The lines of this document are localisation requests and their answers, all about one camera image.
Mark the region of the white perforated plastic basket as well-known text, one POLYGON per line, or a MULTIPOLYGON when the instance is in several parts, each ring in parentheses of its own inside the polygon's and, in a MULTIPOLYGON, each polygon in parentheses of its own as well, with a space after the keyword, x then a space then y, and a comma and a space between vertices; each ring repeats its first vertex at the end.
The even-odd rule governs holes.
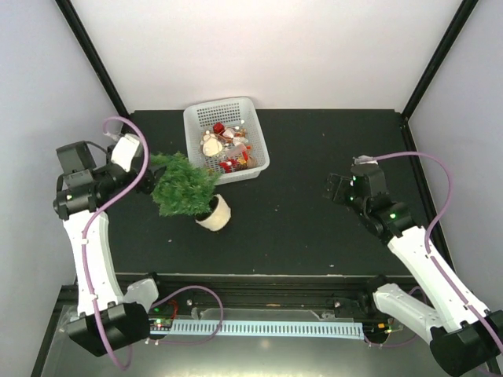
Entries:
POLYGON ((231 97, 188 107, 183 112, 185 141, 189 161, 220 174, 219 185, 257 178, 270 165, 270 157, 255 106, 247 97, 231 97), (222 123, 225 131, 215 134, 213 126, 222 123), (206 157, 201 140, 209 130, 223 144, 223 151, 206 157), (226 159, 245 159, 247 170, 225 174, 218 165, 226 159))

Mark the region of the small green christmas tree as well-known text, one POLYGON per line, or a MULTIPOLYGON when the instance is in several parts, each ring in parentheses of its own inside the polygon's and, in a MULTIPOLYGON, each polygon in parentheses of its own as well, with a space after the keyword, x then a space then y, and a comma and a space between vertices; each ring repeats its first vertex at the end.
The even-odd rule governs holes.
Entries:
POLYGON ((198 225, 212 232, 229 223, 230 206, 215 193, 219 173, 193 165, 180 152, 151 154, 150 163, 167 167, 152 192, 152 200, 161 216, 192 217, 198 225))

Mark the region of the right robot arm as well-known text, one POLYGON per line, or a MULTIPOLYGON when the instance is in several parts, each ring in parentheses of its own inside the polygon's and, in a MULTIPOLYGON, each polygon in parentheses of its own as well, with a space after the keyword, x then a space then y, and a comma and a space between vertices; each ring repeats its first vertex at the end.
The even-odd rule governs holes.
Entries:
POLYGON ((428 303, 384 281, 357 297, 367 317, 385 313, 425 341, 441 369, 461 376, 502 353, 502 312, 492 311, 461 281, 418 225, 395 201, 377 163, 355 164, 351 175, 330 174, 325 197, 352 209, 364 227, 411 272, 428 303))

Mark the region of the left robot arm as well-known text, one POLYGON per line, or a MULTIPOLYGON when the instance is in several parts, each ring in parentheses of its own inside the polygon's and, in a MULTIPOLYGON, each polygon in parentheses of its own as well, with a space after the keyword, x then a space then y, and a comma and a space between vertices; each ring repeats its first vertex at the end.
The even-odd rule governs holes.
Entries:
POLYGON ((70 339, 96 357, 149 335, 149 312, 161 313, 168 293, 154 276, 121 290, 108 240, 107 208, 135 186, 150 193, 153 175, 138 137, 122 136, 98 167, 86 141, 57 149, 62 173, 53 207, 70 239, 79 285, 77 318, 70 339))

